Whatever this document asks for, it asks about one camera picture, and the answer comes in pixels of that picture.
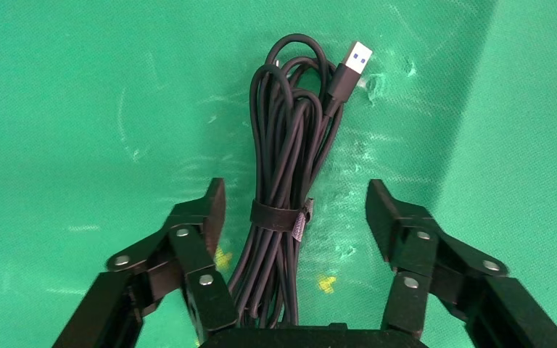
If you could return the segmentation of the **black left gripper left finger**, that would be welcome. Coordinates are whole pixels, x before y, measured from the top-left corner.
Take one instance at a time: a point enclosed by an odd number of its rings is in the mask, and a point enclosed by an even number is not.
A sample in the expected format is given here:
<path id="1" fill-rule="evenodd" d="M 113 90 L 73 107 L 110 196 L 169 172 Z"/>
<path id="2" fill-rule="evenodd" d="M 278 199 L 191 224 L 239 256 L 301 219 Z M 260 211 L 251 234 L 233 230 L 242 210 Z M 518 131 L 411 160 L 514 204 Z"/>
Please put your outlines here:
<path id="1" fill-rule="evenodd" d="M 215 264 L 225 216 L 225 182 L 213 178 L 203 197 L 176 204 L 157 232 L 108 259 L 54 346 L 134 347 L 144 318 L 177 289 L 201 342 L 235 327 Z"/>

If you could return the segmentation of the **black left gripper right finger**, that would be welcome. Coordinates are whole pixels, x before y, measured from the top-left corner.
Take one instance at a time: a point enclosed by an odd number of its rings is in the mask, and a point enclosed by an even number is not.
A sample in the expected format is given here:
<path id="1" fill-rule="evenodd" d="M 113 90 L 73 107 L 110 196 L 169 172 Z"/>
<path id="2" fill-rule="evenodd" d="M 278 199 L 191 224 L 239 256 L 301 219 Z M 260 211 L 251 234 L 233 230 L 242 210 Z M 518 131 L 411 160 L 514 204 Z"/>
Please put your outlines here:
<path id="1" fill-rule="evenodd" d="M 445 233 L 425 207 L 394 198 L 380 179 L 369 181 L 365 209 L 395 274 L 383 329 L 420 340 L 433 295 L 475 347 L 557 347 L 557 325 L 503 262 Z"/>

